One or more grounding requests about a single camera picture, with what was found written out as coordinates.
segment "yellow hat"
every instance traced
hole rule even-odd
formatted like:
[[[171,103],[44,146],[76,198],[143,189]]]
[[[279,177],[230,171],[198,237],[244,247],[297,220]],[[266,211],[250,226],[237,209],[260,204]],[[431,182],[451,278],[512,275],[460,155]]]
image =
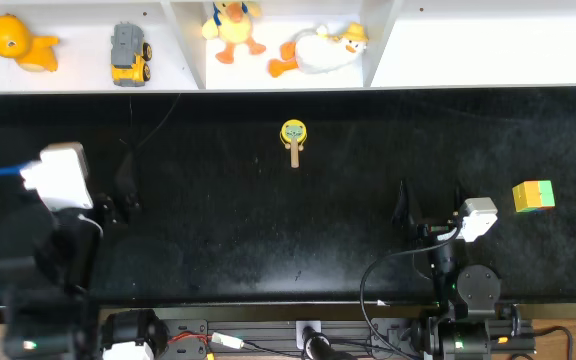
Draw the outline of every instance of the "yellow hat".
[[[368,38],[364,33],[364,27],[357,23],[352,23],[348,27],[345,33],[340,35],[344,39],[352,40],[352,41],[362,41],[368,42]]]

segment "green light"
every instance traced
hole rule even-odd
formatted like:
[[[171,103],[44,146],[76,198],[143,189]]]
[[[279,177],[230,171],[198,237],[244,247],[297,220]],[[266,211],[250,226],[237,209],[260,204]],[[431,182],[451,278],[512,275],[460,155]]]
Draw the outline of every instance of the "green light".
[[[35,350],[37,348],[37,343],[34,341],[24,341],[24,350]]]

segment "orange cube face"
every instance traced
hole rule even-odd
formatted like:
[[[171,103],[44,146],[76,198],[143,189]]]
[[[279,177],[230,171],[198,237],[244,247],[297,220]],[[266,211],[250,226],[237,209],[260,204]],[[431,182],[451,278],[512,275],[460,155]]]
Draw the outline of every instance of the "orange cube face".
[[[512,189],[517,212],[528,212],[539,209],[541,196],[539,195],[539,181],[525,181]]]

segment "red wire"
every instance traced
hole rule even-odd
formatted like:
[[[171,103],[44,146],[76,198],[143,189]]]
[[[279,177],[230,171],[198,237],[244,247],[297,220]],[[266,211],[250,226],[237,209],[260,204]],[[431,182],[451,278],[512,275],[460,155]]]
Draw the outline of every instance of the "red wire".
[[[199,339],[204,344],[208,345],[208,340],[210,340],[212,336],[209,335],[202,335],[202,334],[193,334],[190,331],[184,331],[177,336],[173,336],[170,340],[168,340],[168,344],[175,343],[177,341],[181,341],[183,339]]]

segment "toy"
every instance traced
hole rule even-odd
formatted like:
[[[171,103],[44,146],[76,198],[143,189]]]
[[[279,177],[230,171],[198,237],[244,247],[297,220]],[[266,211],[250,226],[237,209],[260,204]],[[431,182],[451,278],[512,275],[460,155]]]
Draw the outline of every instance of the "toy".
[[[150,80],[150,67],[146,61],[152,59],[152,48],[144,41],[144,32],[137,25],[118,24],[110,42],[110,63],[115,85],[144,86]]]
[[[226,49],[215,56],[217,60],[232,64],[235,61],[235,47],[242,43],[248,45],[252,55],[266,51],[266,47],[256,43],[251,36],[252,22],[248,14],[261,16],[259,5],[247,1],[215,2],[212,5],[214,15],[204,24],[201,33],[207,40],[219,36],[226,43]]]
[[[59,43],[56,36],[35,36],[15,15],[0,16],[0,56],[15,59],[26,71],[56,71],[57,58],[52,51]]]
[[[366,49],[368,38],[363,26],[352,23],[339,37],[328,35],[324,25],[317,30],[303,30],[295,40],[281,46],[281,58],[268,64],[268,71],[277,78],[284,72],[299,69],[306,74],[320,74],[339,69],[357,60]]]
[[[306,137],[306,125],[299,120],[288,120],[281,127],[279,138],[286,149],[290,150],[290,165],[293,168],[299,167],[299,151],[304,150]]]
[[[555,207],[552,184],[544,181],[524,181],[512,188],[517,212],[530,212]]]

